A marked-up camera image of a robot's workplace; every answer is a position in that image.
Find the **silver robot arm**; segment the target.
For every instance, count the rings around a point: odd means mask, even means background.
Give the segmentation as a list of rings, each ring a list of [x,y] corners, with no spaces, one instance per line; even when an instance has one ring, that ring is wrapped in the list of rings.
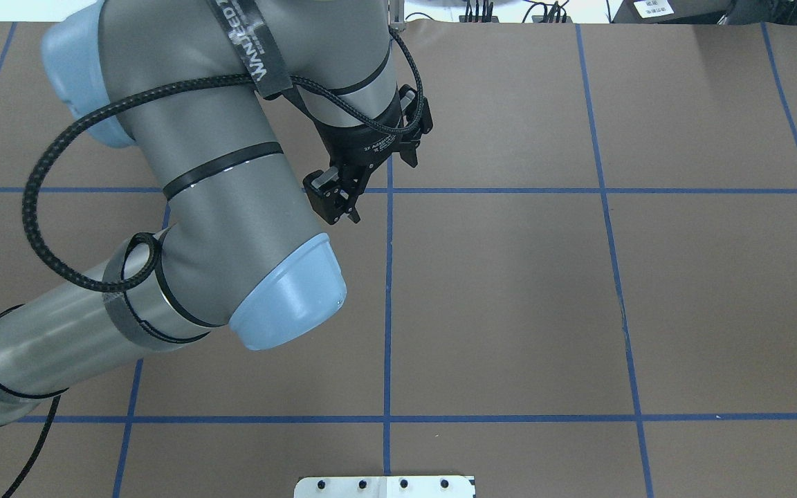
[[[383,1],[98,1],[49,28],[42,64],[70,124],[26,180],[20,218],[63,284],[0,312],[0,427],[77,382],[228,326],[279,346],[342,308],[321,221],[392,154],[416,165],[432,118]],[[38,203],[84,132],[137,146],[176,223],[76,271],[42,238]]]

